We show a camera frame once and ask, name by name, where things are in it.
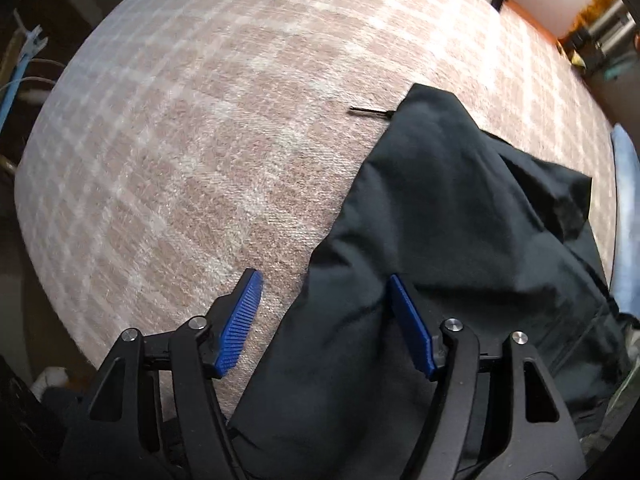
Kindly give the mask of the dark green-black pants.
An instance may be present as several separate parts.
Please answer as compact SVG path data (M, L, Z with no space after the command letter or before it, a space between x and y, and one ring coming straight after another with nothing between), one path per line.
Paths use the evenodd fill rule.
M253 479L396 479L432 389L385 302L393 274L491 349L529 336L586 436L629 372L588 217L591 181L415 84L311 255L230 419Z

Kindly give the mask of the light blue folded cloth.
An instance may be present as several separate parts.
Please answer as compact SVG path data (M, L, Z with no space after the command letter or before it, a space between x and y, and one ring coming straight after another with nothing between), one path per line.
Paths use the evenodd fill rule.
M639 159L626 130L611 132L616 183L616 234L611 290L623 313L639 317Z

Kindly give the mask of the light blue chair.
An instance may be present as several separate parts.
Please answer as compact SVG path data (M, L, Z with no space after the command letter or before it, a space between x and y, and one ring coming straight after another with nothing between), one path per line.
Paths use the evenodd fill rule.
M3 129L6 123L6 118L8 118L17 90L20 88L21 81L23 80L26 68L31 59L32 56L30 54L23 55L20 62L15 66L9 82L1 88L0 130Z

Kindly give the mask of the white clip-on desk lamp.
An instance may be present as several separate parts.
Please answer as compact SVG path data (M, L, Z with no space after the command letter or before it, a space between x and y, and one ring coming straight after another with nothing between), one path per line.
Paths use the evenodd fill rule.
M12 13L18 31L24 36L24 44L18 55L17 64L28 64L32 58L47 47L49 38L43 36L43 29L40 25L36 25L33 29L28 29L17 10L14 9Z

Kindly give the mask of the cluttered shelf items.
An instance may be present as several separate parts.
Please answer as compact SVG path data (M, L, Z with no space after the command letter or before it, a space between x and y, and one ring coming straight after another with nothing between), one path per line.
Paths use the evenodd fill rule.
M591 0L556 48L578 74L615 79L639 59L639 25L623 0Z

